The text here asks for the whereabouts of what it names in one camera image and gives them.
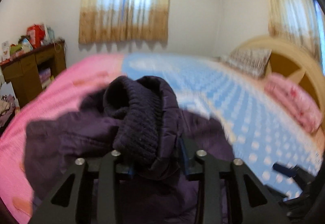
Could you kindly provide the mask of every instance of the desk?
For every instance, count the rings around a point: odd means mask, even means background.
[[[64,42],[36,48],[12,62],[1,65],[4,79],[7,83],[12,83],[21,108],[43,91],[38,75],[40,65],[51,68],[51,75],[54,77],[64,71]]]

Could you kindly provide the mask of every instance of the desk top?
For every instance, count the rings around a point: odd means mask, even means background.
[[[64,41],[56,42],[55,45],[62,45],[62,46],[64,46]],[[48,44],[48,45],[41,46],[39,48],[33,49],[32,51],[30,51],[28,53],[25,53],[25,54],[23,54],[23,55],[15,58],[15,59],[13,59],[12,61],[10,61],[10,62],[8,62],[6,64],[1,65],[1,68],[4,69],[7,66],[12,65],[13,63],[20,61],[22,58],[25,58],[25,57],[27,57],[29,55],[32,55],[32,54],[36,54],[36,53],[41,52],[41,51],[46,51],[46,50],[48,50],[50,48],[53,48],[53,47],[54,47],[54,43],[51,43],[51,44]]]

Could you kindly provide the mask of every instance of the patterned pillow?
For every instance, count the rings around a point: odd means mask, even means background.
[[[227,58],[223,59],[223,62],[254,78],[259,78],[264,75],[271,52],[267,49],[234,50]]]

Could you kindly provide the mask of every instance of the jacket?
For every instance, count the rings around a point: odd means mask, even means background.
[[[188,182],[176,157],[177,139],[231,161],[222,125],[178,107],[175,93],[158,77],[119,77],[84,99],[79,112],[27,126],[25,171],[42,201],[79,157],[103,157],[113,149],[138,164],[138,174],[120,183],[123,223],[194,223],[198,182]],[[226,198],[222,211],[226,218]]]

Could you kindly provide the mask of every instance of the white wall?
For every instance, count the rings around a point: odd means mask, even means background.
[[[47,23],[67,43],[67,66],[101,52],[176,52],[211,56],[216,45],[221,19],[220,0],[170,0],[169,39],[167,44],[146,42],[79,45],[81,0],[48,0],[51,14]]]
[[[2,0],[0,2],[0,46],[17,44],[29,26],[45,20],[45,0]]]
[[[222,0],[222,21],[213,56],[229,54],[242,42],[267,35],[268,0]]]

